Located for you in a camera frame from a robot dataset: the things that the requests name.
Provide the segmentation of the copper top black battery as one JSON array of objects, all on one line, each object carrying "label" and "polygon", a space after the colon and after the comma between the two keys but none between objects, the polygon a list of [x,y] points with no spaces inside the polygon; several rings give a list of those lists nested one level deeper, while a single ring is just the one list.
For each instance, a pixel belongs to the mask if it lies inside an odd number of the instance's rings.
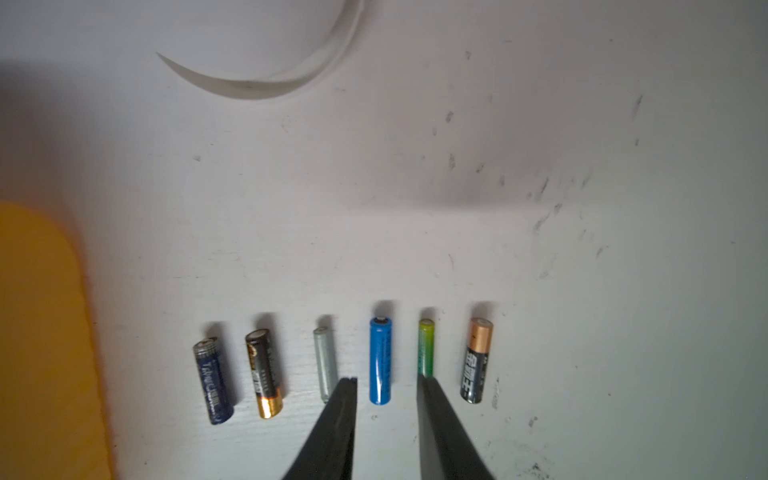
[{"label": "copper top black battery", "polygon": [[470,319],[460,384],[460,396],[470,404],[482,402],[493,328],[485,318]]}]

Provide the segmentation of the dark blue AA battery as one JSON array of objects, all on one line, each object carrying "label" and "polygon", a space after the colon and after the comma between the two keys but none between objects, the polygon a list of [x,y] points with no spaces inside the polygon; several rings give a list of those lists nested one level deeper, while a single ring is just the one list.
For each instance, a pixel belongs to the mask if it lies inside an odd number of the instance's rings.
[{"label": "dark blue AA battery", "polygon": [[391,399],[392,321],[374,317],[370,321],[370,401],[385,405]]}]

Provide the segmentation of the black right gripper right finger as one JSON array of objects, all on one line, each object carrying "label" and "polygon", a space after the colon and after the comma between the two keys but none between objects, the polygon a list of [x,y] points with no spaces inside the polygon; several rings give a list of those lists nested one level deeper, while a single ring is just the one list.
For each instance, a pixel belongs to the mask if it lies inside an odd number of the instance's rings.
[{"label": "black right gripper right finger", "polygon": [[422,479],[493,479],[438,380],[418,376]]}]

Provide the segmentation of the pale green white battery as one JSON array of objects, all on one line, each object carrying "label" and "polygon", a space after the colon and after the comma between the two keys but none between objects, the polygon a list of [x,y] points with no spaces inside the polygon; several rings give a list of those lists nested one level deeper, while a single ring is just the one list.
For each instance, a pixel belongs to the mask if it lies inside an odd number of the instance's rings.
[{"label": "pale green white battery", "polygon": [[320,398],[327,403],[338,384],[335,347],[332,331],[319,326],[313,331]]}]

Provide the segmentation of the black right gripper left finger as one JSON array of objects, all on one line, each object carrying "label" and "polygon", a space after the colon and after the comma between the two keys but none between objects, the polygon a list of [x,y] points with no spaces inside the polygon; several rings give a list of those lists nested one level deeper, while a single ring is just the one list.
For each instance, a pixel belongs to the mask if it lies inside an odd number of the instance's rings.
[{"label": "black right gripper left finger", "polygon": [[341,378],[284,479],[352,478],[357,379]]}]

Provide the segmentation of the black gold AAA battery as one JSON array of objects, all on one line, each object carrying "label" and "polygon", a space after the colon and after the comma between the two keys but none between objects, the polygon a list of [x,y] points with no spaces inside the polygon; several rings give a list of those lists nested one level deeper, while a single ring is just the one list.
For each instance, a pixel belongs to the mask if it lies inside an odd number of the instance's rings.
[{"label": "black gold AAA battery", "polygon": [[283,395],[269,329],[256,329],[245,336],[252,382],[259,415],[271,419],[283,408]]}]

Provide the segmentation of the blue AAA battery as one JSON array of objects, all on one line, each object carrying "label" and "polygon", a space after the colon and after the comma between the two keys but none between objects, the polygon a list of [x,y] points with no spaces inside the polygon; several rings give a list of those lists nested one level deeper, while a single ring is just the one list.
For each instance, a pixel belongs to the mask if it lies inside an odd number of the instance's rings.
[{"label": "blue AAA battery", "polygon": [[234,413],[223,373],[217,337],[208,337],[192,347],[205,406],[212,425],[220,425]]}]

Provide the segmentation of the yellow plastic storage box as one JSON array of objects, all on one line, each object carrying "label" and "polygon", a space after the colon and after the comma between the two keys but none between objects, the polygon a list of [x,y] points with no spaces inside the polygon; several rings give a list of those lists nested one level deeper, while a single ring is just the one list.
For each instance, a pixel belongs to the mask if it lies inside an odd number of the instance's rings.
[{"label": "yellow plastic storage box", "polygon": [[110,479],[80,259],[59,228],[1,204],[1,476]]}]

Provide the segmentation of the white cup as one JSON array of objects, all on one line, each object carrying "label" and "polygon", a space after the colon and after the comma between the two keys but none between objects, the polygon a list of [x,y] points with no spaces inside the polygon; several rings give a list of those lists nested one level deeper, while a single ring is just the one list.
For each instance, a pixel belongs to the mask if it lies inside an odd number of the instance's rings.
[{"label": "white cup", "polygon": [[184,40],[156,53],[182,80],[228,99],[296,95],[328,74],[350,47],[365,1],[202,1]]}]

